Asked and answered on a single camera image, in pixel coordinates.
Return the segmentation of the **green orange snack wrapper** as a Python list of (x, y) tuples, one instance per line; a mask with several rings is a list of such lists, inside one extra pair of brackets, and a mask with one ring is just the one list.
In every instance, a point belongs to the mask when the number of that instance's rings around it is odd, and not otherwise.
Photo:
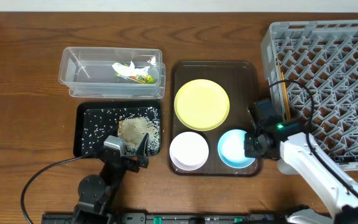
[(154, 83), (154, 78), (149, 74), (148, 75), (137, 75), (137, 76), (125, 77), (125, 76), (122, 76), (122, 75), (120, 75), (120, 74), (118, 74), (116, 72), (116, 76), (122, 77), (122, 78), (124, 78), (126, 80), (132, 80), (132, 81), (135, 81), (135, 82), (141, 83), (141, 84), (153, 84)]

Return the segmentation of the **white bowl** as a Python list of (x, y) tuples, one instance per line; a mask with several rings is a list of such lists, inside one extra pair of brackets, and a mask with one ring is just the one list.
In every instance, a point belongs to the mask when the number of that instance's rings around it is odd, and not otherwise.
[(207, 161), (209, 146), (202, 135), (188, 131), (173, 138), (169, 154), (171, 161), (179, 169), (193, 171), (201, 168)]

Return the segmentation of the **light blue bowl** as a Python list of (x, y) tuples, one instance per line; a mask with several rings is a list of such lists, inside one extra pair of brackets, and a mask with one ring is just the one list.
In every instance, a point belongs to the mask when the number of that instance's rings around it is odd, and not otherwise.
[(255, 158), (245, 156), (246, 133), (241, 129), (231, 129), (219, 138), (218, 154), (225, 165), (234, 169), (243, 169), (249, 167), (255, 161)]

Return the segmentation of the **white tissue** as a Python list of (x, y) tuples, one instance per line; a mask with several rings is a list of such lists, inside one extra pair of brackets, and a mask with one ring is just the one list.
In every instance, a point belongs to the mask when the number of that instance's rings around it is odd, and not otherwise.
[(130, 65), (124, 65), (119, 62), (112, 64), (112, 68), (120, 75), (125, 77), (137, 76), (137, 75), (148, 75), (149, 66), (143, 68), (136, 68), (133, 62)]

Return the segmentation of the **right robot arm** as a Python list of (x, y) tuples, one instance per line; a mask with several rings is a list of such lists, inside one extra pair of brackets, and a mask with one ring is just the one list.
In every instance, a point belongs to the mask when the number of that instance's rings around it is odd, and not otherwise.
[(284, 121), (269, 106), (248, 109), (254, 131), (246, 133), (246, 157), (276, 160), (299, 173), (322, 200), (334, 223), (358, 223), (358, 183), (347, 175), (296, 120)]

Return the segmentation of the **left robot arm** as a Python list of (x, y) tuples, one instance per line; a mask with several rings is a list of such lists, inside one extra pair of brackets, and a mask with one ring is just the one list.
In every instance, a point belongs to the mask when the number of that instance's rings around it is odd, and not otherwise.
[(149, 135), (145, 134), (135, 152), (135, 159), (124, 156), (125, 142), (116, 136), (108, 136), (94, 150), (94, 157), (104, 162), (98, 175), (88, 175), (78, 186), (79, 200), (75, 206), (73, 224), (120, 223), (121, 217), (112, 211), (111, 203), (127, 171), (138, 173), (149, 164)]

